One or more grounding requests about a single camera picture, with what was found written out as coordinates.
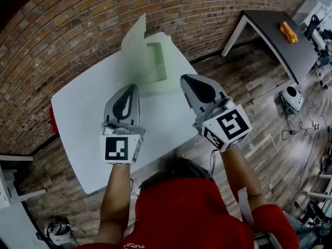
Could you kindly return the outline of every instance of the orange object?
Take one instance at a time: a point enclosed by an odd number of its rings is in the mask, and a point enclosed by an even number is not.
[[[291,43],[297,43],[298,42],[296,33],[294,31],[292,31],[291,27],[289,27],[288,24],[285,21],[280,23],[280,30],[283,34],[286,35],[287,39]]]

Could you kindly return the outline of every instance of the gray table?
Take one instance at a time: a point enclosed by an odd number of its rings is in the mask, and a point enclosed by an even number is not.
[[[280,31],[279,26],[283,21],[286,21],[296,33],[297,43],[290,43]],[[289,80],[285,83],[254,99],[253,103],[257,104],[266,97],[274,95],[290,85],[299,84],[315,64],[318,55],[313,45],[287,13],[282,11],[245,10],[238,26],[222,52],[223,57],[232,48],[247,23],[255,29],[271,48],[289,76]]]

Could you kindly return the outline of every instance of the person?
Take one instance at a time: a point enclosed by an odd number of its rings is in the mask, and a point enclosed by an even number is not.
[[[299,239],[299,249],[310,249],[313,247],[314,243],[319,237],[320,226],[305,226],[301,221],[291,216],[290,214],[285,214],[288,221],[290,222],[292,228],[294,229],[297,238]]]
[[[279,206],[266,203],[258,178],[237,146],[221,155],[237,201],[238,191],[247,189],[255,231],[273,234],[282,248],[299,248],[291,224]],[[82,249],[254,248],[254,231],[228,214],[207,170],[190,160],[166,162],[163,171],[141,184],[133,231],[126,236],[132,229],[127,229],[130,188],[130,166],[113,166],[95,243]]]

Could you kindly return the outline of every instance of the table leg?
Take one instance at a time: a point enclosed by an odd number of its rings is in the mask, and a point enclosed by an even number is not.
[[[11,170],[4,169],[4,170],[2,170],[2,172],[3,172],[3,173],[16,173],[17,170],[15,170],[15,169],[11,169]]]
[[[22,196],[13,197],[13,203],[26,201],[29,198],[37,197],[37,196],[40,196],[44,193],[46,193],[45,189],[39,190],[39,191],[36,191],[36,192],[32,192],[32,193],[27,193],[27,194],[22,195]]]
[[[293,79],[290,79],[290,80],[286,81],[285,83],[282,83],[281,85],[277,86],[276,88],[271,89],[270,91],[264,93],[263,95],[253,99],[252,102],[253,102],[253,104],[258,104],[262,100],[265,100],[267,97],[277,94],[278,92],[280,92],[280,91],[284,90],[285,88],[293,85],[294,83],[295,83],[295,81]]]
[[[33,161],[33,157],[32,156],[0,155],[0,160],[5,160],[5,161]]]
[[[307,192],[307,196],[316,197],[316,198],[323,198],[323,199],[327,199],[327,200],[332,199],[332,195],[326,195],[324,193]]]
[[[15,177],[14,174],[12,172],[4,172],[4,179],[5,182],[14,182],[15,181]]]
[[[320,178],[322,178],[322,179],[332,179],[332,174],[321,174]]]
[[[230,39],[228,40],[226,46],[224,47],[224,50],[222,52],[222,56],[225,57],[230,48],[232,48],[232,46],[234,45],[234,43],[236,42],[236,40],[238,39],[239,35],[241,34],[244,26],[247,24],[247,17],[243,16],[239,22],[239,24],[237,25],[236,29],[234,30],[232,36],[230,37]]]

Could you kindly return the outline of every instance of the black cable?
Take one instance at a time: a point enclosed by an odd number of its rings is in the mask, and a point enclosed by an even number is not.
[[[308,156],[308,159],[307,159],[306,165],[305,165],[305,167],[304,167],[304,169],[303,169],[303,172],[302,172],[302,175],[301,175],[301,178],[300,178],[299,185],[298,185],[297,190],[296,190],[296,193],[295,193],[295,195],[294,195],[294,197],[293,197],[294,206],[295,206],[296,208],[300,208],[300,209],[302,209],[302,208],[299,206],[299,204],[295,201],[295,198],[296,198],[296,196],[297,196],[297,193],[298,193],[299,190],[300,190],[301,181],[302,181],[302,178],[303,178],[303,176],[304,176],[304,174],[305,174],[306,167],[307,167],[307,165],[308,165],[308,162],[309,162],[309,159],[310,159],[310,156],[311,156],[311,153],[312,153],[313,146],[314,146],[314,143],[315,143],[315,140],[316,140],[317,135],[318,135],[318,132],[316,133],[315,137],[313,138],[313,141],[312,141],[312,147],[311,147],[311,150],[310,150],[310,153],[309,153],[309,156]]]
[[[299,130],[298,131],[295,131],[295,127],[293,125],[293,123],[286,118],[286,122],[287,122],[287,127],[288,129],[287,130],[283,130],[282,133],[281,133],[281,138],[283,141],[286,141],[287,139],[289,139],[292,135],[296,135],[298,132],[300,132],[301,130],[304,130],[305,131],[305,136],[308,135],[308,130],[316,130],[314,128],[302,128],[303,127],[303,122],[302,121],[299,121]],[[287,132],[289,134],[289,136],[287,138],[285,138],[284,136],[284,133]]]
[[[134,189],[134,180],[132,178],[130,178],[131,181],[131,187],[130,187],[130,194],[132,194],[135,197],[139,197],[138,194],[136,193],[135,189]]]
[[[212,179],[213,179],[214,167],[216,165],[216,153],[215,153],[216,151],[218,151],[218,149],[214,149],[210,155],[210,175]]]
[[[79,243],[77,242],[77,240],[76,240],[76,238],[75,238],[75,236],[73,235],[73,232],[71,231],[71,234],[72,234],[72,236],[73,236],[73,239],[74,239],[74,241],[77,243],[77,245],[79,246]]]

